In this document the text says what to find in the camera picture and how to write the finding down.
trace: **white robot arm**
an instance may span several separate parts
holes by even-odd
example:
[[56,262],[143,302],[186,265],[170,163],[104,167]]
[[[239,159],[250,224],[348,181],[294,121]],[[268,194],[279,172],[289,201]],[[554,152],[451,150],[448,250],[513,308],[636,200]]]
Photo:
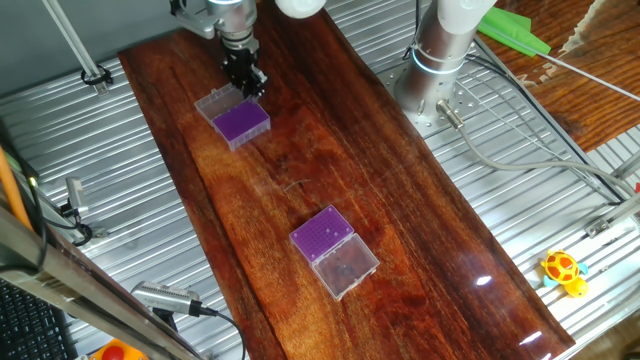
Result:
[[448,101],[458,71],[482,17],[496,0],[433,0],[411,49],[411,62],[398,79],[394,97],[412,121],[439,117],[436,105]]
[[[322,9],[326,0],[276,0],[287,16],[302,19]],[[253,36],[256,0],[204,0],[206,14],[186,10],[186,0],[170,0],[171,14],[184,28],[204,37],[219,36],[226,59],[222,68],[245,97],[264,93],[267,76],[257,67],[260,44]]]

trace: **yellow toy turtle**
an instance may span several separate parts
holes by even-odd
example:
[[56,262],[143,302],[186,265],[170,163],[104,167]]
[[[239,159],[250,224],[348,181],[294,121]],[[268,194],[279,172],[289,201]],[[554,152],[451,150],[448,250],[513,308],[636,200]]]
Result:
[[547,273],[542,280],[544,286],[564,285],[564,289],[573,297],[583,297],[587,294],[589,285],[580,277],[580,272],[586,275],[589,268],[584,263],[576,262],[564,250],[547,251],[547,260],[540,264]]

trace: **purple box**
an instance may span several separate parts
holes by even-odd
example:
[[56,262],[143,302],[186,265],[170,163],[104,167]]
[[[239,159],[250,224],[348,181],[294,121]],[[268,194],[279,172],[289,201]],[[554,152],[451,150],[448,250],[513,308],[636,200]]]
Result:
[[269,115],[257,99],[244,100],[242,93],[228,84],[196,101],[196,109],[229,144],[231,151],[271,129]]
[[307,260],[314,262],[351,234],[351,225],[331,205],[289,234],[289,237]]
[[296,231],[291,241],[336,300],[375,272],[380,262],[331,205]]
[[260,105],[252,100],[245,100],[213,119],[213,126],[227,140],[231,151],[234,151],[240,145],[271,129],[271,120]]

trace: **wooden table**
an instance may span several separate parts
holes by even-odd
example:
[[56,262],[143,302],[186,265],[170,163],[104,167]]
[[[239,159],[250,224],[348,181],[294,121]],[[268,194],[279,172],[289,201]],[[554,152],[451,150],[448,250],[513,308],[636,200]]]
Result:
[[[272,130],[235,152],[193,106],[228,82],[217,41],[179,31],[120,54],[251,358],[541,359],[571,346],[329,16],[259,13]],[[380,260],[340,302],[288,239],[330,204]]]
[[[500,0],[532,19],[550,55],[640,96],[640,2]],[[507,67],[585,151],[640,124],[640,103],[571,70],[483,36]]]

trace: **purple foam insert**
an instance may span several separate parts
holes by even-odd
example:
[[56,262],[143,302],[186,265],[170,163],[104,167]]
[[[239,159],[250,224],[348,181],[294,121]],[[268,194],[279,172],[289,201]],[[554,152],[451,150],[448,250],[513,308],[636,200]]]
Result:
[[269,121],[269,115],[253,101],[245,101],[213,120],[217,130],[232,142]]
[[302,254],[313,262],[347,236],[353,227],[331,205],[289,234]]

